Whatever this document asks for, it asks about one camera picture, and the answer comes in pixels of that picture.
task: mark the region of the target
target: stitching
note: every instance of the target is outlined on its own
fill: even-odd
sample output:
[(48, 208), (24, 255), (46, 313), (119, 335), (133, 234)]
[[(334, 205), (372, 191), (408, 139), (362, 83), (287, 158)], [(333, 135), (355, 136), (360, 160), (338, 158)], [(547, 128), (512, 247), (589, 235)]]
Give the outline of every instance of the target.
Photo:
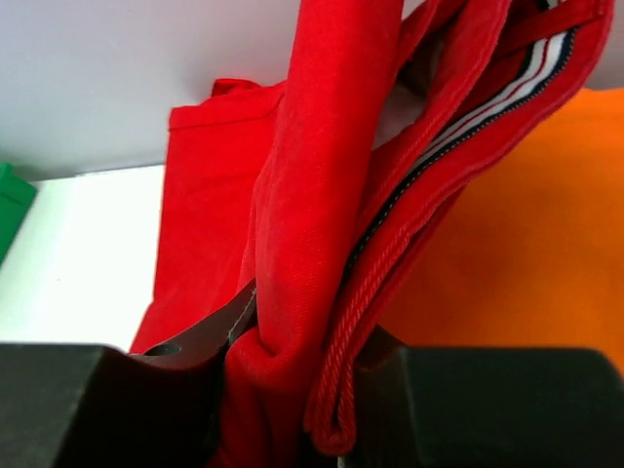
[(356, 246), (356, 249), (354, 250), (354, 252), (349, 257), (349, 260), (347, 261), (347, 264), (346, 264), (346, 267), (345, 267), (345, 276), (347, 276), (348, 272), (353, 268), (355, 262), (360, 257), (360, 254), (364, 250), (366, 244), (369, 242), (369, 240), (371, 239), (372, 235), (379, 229), (381, 224), (390, 215), (390, 212), (392, 211), (394, 206), (397, 204), (397, 202), (399, 201), (401, 196), (413, 185), (414, 182), (416, 182), (416, 180), (426, 170), (428, 170), (431, 166), (433, 166), (435, 163), (440, 161), (444, 156), (449, 154), (453, 149), (455, 149), (461, 143), (463, 143), (464, 141), (472, 138), (474, 135), (476, 135), (478, 132), (480, 132), (483, 128), (489, 126), (491, 123), (495, 122), (496, 120), (498, 120), (502, 116), (517, 110), (519, 107), (525, 105), (527, 102), (529, 102), (532, 99), (534, 99), (537, 96), (539, 96), (546, 89), (546, 87), (562, 72), (562, 70), (564, 70), (566, 68), (566, 65), (567, 65), (567, 63), (569, 61), (569, 58), (571, 56), (571, 51), (573, 50), (574, 36), (575, 36), (574, 33), (576, 32), (576, 29), (577, 28), (574, 27), (569, 32), (569, 34), (568, 34), (568, 36), (566, 38), (566, 39), (569, 39), (569, 45), (566, 48), (565, 55), (564, 55), (562, 61), (557, 65), (557, 69), (555, 69), (553, 71), (553, 73), (551, 73), (540, 84), (538, 84), (538, 89), (533, 91), (533, 93), (531, 93), (529, 96), (527, 96), (527, 97), (525, 97), (523, 99), (520, 99), (516, 103), (512, 104), (508, 108), (506, 108), (506, 109), (500, 111), (499, 113), (497, 113), (497, 114), (487, 118), (484, 122), (479, 124), (479, 126), (477, 126), (474, 129), (468, 131), (463, 136), (460, 136), (459, 138), (457, 138), (453, 142), (449, 143), (446, 147), (444, 147), (443, 149), (440, 150), (439, 154), (437, 154), (436, 156), (432, 157), (431, 159), (429, 159), (428, 161), (423, 163), (418, 168), (414, 169), (412, 171), (412, 173), (407, 178), (404, 178), (404, 180), (402, 182), (400, 182), (400, 184), (397, 187), (397, 189), (399, 189), (399, 187), (401, 187), (399, 189), (399, 191), (396, 192), (396, 190), (395, 190), (395, 193), (391, 196), (390, 199), (388, 199), (389, 201), (387, 201), (384, 204), (384, 206), (382, 207), (382, 210), (375, 217), (376, 220), (373, 222), (373, 224), (371, 226), (369, 226), (369, 229), (367, 230), (367, 233), (365, 234), (364, 238), (361, 239), (358, 242), (358, 244)]

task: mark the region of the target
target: red fabric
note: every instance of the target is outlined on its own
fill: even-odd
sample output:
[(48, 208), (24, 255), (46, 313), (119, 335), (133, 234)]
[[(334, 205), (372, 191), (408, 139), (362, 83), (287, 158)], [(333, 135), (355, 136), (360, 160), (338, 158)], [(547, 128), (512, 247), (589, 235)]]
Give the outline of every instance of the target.
[[(286, 82), (220, 81), (211, 99), (174, 110), (154, 301), (133, 351), (192, 326), (256, 277), (258, 326), (226, 356), (211, 466), (298, 466), (303, 419), (317, 449), (352, 447), (353, 359), (435, 221), (461, 187), (562, 105), (598, 59), (610, 0), (549, 0), (545, 13), (539, 2), (548, 6), (429, 0), (401, 24), (400, 0), (303, 0)], [(563, 10), (571, 3), (577, 8)], [(523, 41), (515, 25), (532, 22), (545, 29), (527, 29)], [(371, 152), (399, 67), (445, 24), (422, 114)], [(540, 42), (543, 51), (531, 44), (574, 27)], [(535, 70), (525, 64), (528, 50)], [(542, 87), (539, 73), (557, 54)], [(519, 70), (528, 78), (516, 77)], [(478, 128), (497, 109), (488, 99), (517, 79), (513, 108)], [(520, 99), (538, 84), (539, 93)], [(458, 132), (473, 124), (475, 132), (447, 144), (445, 132), (454, 133), (445, 125), (454, 121)], [(444, 154), (434, 151), (438, 140)], [(398, 192), (428, 151), (431, 160)]]

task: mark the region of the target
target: red trousers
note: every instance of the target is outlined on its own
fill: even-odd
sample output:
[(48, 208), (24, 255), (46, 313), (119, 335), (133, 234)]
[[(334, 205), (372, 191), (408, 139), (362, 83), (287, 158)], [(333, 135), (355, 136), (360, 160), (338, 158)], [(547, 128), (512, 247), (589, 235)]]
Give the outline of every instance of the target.
[[(154, 300), (133, 351), (257, 283), (258, 325), (226, 356), (211, 466), (298, 466), (306, 437), (350, 450), (353, 360), (380, 312), (461, 189), (582, 86), (613, 2), (401, 10), (303, 0), (285, 82), (218, 82), (172, 113)], [(399, 70), (434, 38), (422, 109), (371, 150)]]

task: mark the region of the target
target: green object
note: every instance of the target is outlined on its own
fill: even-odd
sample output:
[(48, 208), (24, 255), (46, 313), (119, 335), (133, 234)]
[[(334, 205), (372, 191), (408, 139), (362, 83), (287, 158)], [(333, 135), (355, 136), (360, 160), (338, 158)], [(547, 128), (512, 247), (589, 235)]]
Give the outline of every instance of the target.
[(0, 163), (0, 264), (20, 230), (37, 190), (13, 175), (9, 164)]

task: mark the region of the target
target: white wall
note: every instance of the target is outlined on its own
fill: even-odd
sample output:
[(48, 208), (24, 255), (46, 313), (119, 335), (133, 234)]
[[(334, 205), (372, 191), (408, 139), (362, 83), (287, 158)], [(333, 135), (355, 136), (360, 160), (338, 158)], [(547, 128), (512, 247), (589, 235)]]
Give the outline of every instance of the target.
[[(0, 160), (30, 178), (162, 161), (172, 106), (201, 101), (218, 76), (265, 84), (286, 76), (297, 7), (0, 1)], [(612, 42), (621, 45), (618, 29)], [(620, 61), (616, 49), (612, 63)], [(599, 70), (594, 83), (607, 81), (624, 85), (624, 69)]]

